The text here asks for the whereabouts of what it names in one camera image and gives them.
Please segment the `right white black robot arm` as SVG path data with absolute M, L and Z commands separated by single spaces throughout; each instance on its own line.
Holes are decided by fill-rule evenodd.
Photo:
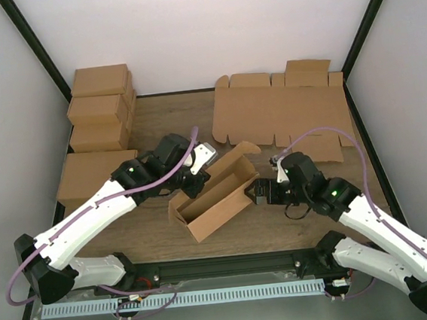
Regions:
M 339 266 L 395 286 L 427 315 L 427 239 L 376 207 L 343 178 L 326 178 L 310 157 L 294 152 L 271 161 L 276 178 L 257 178 L 245 195 L 254 203 L 307 205 L 366 236 L 376 248 L 329 231 L 318 244 L 317 263 L 326 272 Z

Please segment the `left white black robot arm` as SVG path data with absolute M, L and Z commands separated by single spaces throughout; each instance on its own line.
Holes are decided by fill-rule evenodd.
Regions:
M 54 227 L 14 242 L 19 267 L 13 278 L 24 275 L 35 296 L 44 304 L 63 299 L 82 288 L 103 288 L 115 294 L 137 285 L 136 267 L 121 252 L 100 258 L 80 258 L 78 252 L 109 224 L 147 199 L 165 192 L 182 191 L 197 197 L 210 179 L 206 165 L 218 152 L 197 140 L 175 133 L 165 135 L 153 151 L 124 161 L 101 188 Z

